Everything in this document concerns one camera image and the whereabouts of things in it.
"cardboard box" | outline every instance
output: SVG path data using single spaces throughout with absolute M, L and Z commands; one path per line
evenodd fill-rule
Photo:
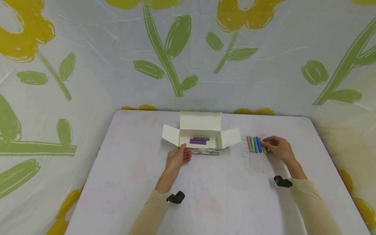
M 187 144 L 193 154 L 218 156 L 222 149 L 241 141 L 239 128 L 221 131 L 222 113 L 180 112 L 180 129 L 163 126 L 162 138 L 180 146 Z M 190 144 L 192 137 L 209 138 L 206 145 Z

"green leaf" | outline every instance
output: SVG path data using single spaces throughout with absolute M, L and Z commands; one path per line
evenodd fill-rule
M 328 97 L 330 100 L 336 100 L 343 103 L 354 103 L 362 98 L 362 93 L 356 90 L 345 89 L 331 93 Z
M 40 168 L 35 159 L 29 159 L 0 173 L 0 199 L 29 181 Z
M 223 48 L 221 39 L 215 33 L 208 32 L 206 41 L 208 42 L 209 46 L 215 51 L 220 51 Z
M 364 52 L 354 63 L 354 68 L 376 63 L 376 46 Z
M 315 60 L 308 61 L 303 65 L 302 73 L 307 82 L 312 85 L 325 82 L 329 77 L 325 66 L 321 62 Z
M 5 141 L 20 140 L 21 124 L 12 107 L 0 94 L 0 139 Z
M 74 64 L 76 62 L 76 56 L 70 53 L 60 64 L 59 76 L 61 80 L 66 81 L 74 70 Z
M 184 79 L 184 81 L 181 84 L 181 87 L 184 91 L 192 89 L 197 82 L 199 81 L 199 78 L 196 75 L 192 75 Z
M 156 79 L 162 79 L 164 75 L 161 68 L 148 61 L 134 61 L 133 65 L 137 71 Z
M 48 81 L 48 77 L 45 73 L 38 73 L 35 71 L 22 71 L 18 72 L 16 75 L 21 82 L 30 85 L 43 85 Z
M 172 59 L 177 57 L 188 42 L 191 35 L 191 17 L 189 15 L 179 16 L 167 34 L 165 50 Z
M 252 56 L 258 51 L 258 48 L 240 48 L 233 50 L 229 57 L 227 58 L 228 61 L 242 61 L 247 59 L 248 57 Z
M 57 131 L 61 145 L 70 145 L 72 142 L 72 129 L 66 119 L 59 119 L 57 124 Z

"white table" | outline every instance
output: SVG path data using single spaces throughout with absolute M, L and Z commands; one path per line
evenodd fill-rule
M 179 115 L 116 112 L 66 235 L 127 234 L 163 172 L 167 152 L 174 148 L 161 138 L 163 124 L 179 128 Z M 283 163 L 248 150 L 247 135 L 277 135 L 291 143 L 342 233 L 369 235 L 308 118 L 223 114 L 222 129 L 234 127 L 240 128 L 240 143 L 219 156 L 193 155 L 182 167 L 171 191 L 183 191 L 185 199 L 170 204 L 157 234 L 305 234 L 289 189 L 273 181 L 275 175 L 289 177 Z

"chalk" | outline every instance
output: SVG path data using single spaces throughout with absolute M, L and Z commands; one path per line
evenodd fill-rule
M 249 139 L 249 136 L 247 136 L 247 142 L 248 142 L 248 148 L 249 148 L 249 152 L 253 152 L 252 150 L 252 145 L 251 145 L 251 140 Z
M 191 139 L 191 141 L 206 142 L 204 139 Z
M 190 141 L 190 144 L 203 144 L 206 145 L 206 142 L 199 142 L 199 141 Z
M 254 138 L 253 138 L 253 141 L 255 142 L 255 150 L 256 150 L 256 153 L 258 153 L 257 138 L 254 137 Z
M 260 139 L 258 137 L 257 137 L 257 146 L 259 147 L 259 153 L 262 153 L 261 142 L 260 142 Z
M 262 146 L 262 150 L 264 151 L 264 153 L 266 153 L 266 148 L 264 146 Z
M 252 136 L 250 137 L 250 139 L 251 139 L 252 150 L 253 150 L 254 153 L 256 153 L 256 150 L 255 150 L 255 142 L 253 141 Z
M 192 139 L 204 139 L 204 140 L 210 140 L 209 138 L 201 138 L 201 137 L 193 137 Z

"box flap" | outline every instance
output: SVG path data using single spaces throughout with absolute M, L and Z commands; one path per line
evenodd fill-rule
M 221 112 L 180 112 L 180 129 L 221 130 Z
M 179 129 L 173 128 L 165 124 L 163 125 L 162 138 L 176 146 L 179 146 L 179 132 Z
M 221 139 L 223 149 L 230 145 L 239 143 L 241 141 L 239 128 L 237 127 L 231 130 L 221 131 Z

